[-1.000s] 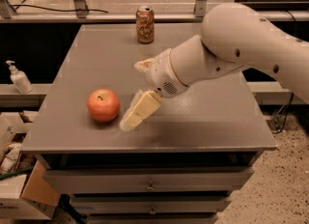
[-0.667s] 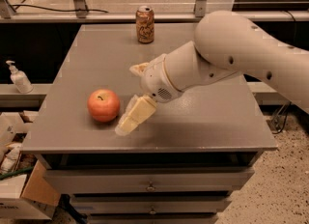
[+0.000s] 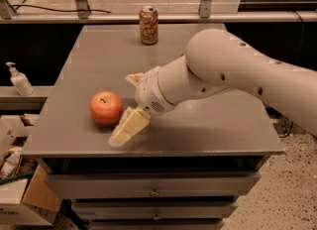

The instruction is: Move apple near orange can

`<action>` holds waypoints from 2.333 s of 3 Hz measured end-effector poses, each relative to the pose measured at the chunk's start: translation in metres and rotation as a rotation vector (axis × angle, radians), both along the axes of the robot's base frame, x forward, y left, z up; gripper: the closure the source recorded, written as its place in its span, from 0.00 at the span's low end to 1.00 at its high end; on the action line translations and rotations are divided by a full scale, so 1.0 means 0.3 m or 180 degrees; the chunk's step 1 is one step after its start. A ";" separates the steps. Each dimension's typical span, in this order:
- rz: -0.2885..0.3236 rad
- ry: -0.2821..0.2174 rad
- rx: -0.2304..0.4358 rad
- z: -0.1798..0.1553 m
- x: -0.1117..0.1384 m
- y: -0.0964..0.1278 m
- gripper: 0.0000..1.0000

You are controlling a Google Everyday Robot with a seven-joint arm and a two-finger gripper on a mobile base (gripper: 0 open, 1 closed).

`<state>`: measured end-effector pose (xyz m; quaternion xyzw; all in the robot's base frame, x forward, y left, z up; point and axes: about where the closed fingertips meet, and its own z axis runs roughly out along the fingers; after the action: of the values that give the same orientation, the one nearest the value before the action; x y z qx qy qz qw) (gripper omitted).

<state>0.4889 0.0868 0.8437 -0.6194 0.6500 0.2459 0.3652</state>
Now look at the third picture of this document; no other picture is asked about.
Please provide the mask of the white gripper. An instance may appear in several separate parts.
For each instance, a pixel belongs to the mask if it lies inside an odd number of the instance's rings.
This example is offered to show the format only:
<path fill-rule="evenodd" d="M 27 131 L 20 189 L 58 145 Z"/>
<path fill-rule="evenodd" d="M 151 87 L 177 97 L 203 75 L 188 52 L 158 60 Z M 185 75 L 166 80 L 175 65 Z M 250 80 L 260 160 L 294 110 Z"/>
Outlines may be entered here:
<path fill-rule="evenodd" d="M 175 108 L 160 91 L 159 70 L 160 66 L 156 66 L 144 74 L 139 72 L 125 76 L 129 83 L 136 86 L 135 99 L 140 107 L 128 107 L 124 111 L 108 141 L 110 146 L 119 148 L 125 145 L 150 124 L 151 115 L 161 115 Z"/>

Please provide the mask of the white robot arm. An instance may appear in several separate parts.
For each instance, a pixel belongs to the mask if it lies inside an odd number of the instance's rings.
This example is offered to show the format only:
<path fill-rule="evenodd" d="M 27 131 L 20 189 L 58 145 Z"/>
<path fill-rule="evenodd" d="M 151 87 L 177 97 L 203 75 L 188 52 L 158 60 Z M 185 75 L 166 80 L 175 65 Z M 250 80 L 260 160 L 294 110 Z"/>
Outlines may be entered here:
<path fill-rule="evenodd" d="M 145 73 L 129 74 L 138 107 L 127 108 L 109 144 L 121 147 L 144 130 L 153 116 L 179 103 L 228 88 L 247 92 L 317 134 L 317 72 L 268 57 L 220 29 L 195 34 L 184 55 Z"/>

